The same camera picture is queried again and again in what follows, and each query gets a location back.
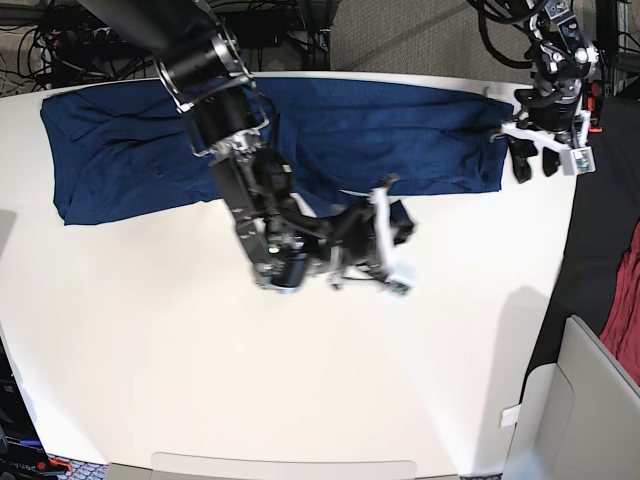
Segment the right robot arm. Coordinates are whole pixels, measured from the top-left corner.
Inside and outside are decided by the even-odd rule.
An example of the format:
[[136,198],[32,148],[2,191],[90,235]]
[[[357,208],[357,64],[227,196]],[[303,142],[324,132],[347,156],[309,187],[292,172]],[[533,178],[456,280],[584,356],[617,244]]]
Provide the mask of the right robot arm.
[[192,152],[208,160],[256,283],[296,291],[313,274],[340,289],[371,281],[403,296],[412,269],[395,249],[413,222],[378,182],[336,215],[305,215],[293,197],[293,169],[264,130],[276,127],[235,37],[204,1],[89,1],[86,8],[121,37],[149,50],[181,114]]

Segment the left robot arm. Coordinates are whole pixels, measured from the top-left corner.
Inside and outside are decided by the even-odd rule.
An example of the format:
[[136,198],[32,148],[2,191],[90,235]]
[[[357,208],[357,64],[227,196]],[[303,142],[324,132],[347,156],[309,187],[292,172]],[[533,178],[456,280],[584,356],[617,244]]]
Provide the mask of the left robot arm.
[[[506,140],[515,179],[532,177],[529,160],[542,156],[547,176],[569,176],[596,170],[589,134],[595,101],[591,78],[599,51],[585,36],[568,1],[471,1],[487,52],[500,64],[527,70],[532,85],[514,91],[519,110],[503,121],[496,138]],[[511,26],[529,42],[522,60],[500,52],[489,37],[489,24]]]

